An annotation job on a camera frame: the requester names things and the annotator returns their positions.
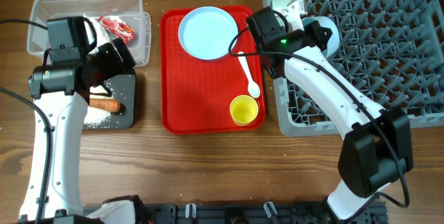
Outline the light blue bowl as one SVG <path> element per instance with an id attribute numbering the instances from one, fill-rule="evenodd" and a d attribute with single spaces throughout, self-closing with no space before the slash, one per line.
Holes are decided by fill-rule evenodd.
<path id="1" fill-rule="evenodd" d="M 302 19 L 303 26 L 308 25 L 312 21 L 317 21 L 321 27 L 329 28 L 332 31 L 332 35 L 327 42 L 327 48 L 322 51 L 322 54 L 326 58 L 332 58 L 334 54 L 339 50 L 340 37 L 339 30 L 336 24 L 328 17 L 319 16 L 319 17 L 306 17 Z"/>

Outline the red snack wrapper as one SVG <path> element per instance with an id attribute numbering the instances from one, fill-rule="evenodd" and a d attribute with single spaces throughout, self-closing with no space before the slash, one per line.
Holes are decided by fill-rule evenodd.
<path id="1" fill-rule="evenodd" d="M 129 27 L 118 16 L 105 17 L 101 16 L 97 22 L 110 33 L 113 33 L 118 38 L 121 38 L 125 44 L 129 43 L 136 35 L 135 30 Z"/>

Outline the orange carrot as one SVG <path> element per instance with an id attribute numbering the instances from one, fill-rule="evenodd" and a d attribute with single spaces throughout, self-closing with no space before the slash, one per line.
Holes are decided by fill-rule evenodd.
<path id="1" fill-rule="evenodd" d="M 105 99 L 105 98 L 91 98 L 89 100 L 89 106 L 105 110 L 106 112 L 111 112 L 111 113 L 119 112 L 121 109 L 120 102 L 114 99 Z"/>

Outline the light green bowl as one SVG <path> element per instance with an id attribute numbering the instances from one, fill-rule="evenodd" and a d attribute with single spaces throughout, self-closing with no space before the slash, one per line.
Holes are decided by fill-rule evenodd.
<path id="1" fill-rule="evenodd" d="M 295 0 L 272 0 L 271 7 L 276 11 L 284 10 L 288 7 L 289 4 L 291 4 L 294 1 Z"/>

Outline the white rice pile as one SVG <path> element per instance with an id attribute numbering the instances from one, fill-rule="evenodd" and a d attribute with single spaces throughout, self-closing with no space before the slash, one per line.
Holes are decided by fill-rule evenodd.
<path id="1" fill-rule="evenodd" d="M 87 114 L 85 116 L 83 129 L 97 129 L 101 127 L 101 124 L 108 123 L 111 117 L 111 112 L 99 107 L 94 107 L 97 101 L 113 100 L 114 96 L 110 89 L 106 89 L 99 85 L 97 87 L 91 87 L 89 89 L 89 105 Z"/>

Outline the white plastic spoon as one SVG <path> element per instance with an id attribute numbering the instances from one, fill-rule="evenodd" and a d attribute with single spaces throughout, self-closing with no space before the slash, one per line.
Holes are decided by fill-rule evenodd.
<path id="1" fill-rule="evenodd" d="M 238 61 L 241 65 L 241 68 L 243 69 L 243 71 L 246 75 L 247 81 L 248 81 L 248 85 L 247 85 L 248 93 L 253 98 L 259 98 L 261 95 L 261 91 L 260 91 L 259 85 L 253 80 L 246 56 L 244 55 L 244 52 L 242 52 L 242 51 L 238 52 L 238 54 L 239 54 Z"/>

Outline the light blue plate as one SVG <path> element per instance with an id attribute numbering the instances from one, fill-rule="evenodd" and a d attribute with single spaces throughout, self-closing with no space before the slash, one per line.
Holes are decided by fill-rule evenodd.
<path id="1" fill-rule="evenodd" d="M 205 6 L 187 13 L 179 24 L 181 47 L 199 60 L 216 60 L 228 54 L 231 41 L 239 33 L 227 11 Z"/>

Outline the yellow plastic cup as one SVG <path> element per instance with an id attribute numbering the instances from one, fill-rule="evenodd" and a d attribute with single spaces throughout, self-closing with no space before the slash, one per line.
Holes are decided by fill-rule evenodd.
<path id="1" fill-rule="evenodd" d="M 252 123 L 259 114 L 257 101 L 248 95 L 239 95 L 230 103 L 230 116 L 238 126 L 247 126 Z"/>

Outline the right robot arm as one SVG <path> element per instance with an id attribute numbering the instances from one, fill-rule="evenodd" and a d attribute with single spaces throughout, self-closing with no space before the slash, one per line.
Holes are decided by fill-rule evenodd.
<path id="1" fill-rule="evenodd" d="M 338 162 L 341 181 L 327 197 L 339 221 L 351 221 L 383 189 L 413 168 L 410 121 L 400 108 L 385 109 L 361 93 L 327 58 L 339 48 L 339 30 L 326 17 L 304 20 L 302 29 L 283 27 L 263 48 L 272 64 L 324 111 L 343 138 Z"/>

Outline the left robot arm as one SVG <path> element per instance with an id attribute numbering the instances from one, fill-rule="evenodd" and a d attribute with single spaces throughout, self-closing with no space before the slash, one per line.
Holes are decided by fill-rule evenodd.
<path id="1" fill-rule="evenodd" d="M 50 50 L 51 62 L 34 69 L 29 87 L 35 107 L 31 176 L 19 220 L 38 223 L 59 212 L 80 215 L 79 159 L 89 90 L 127 74 L 135 61 L 120 38 L 91 53 L 85 46 Z"/>

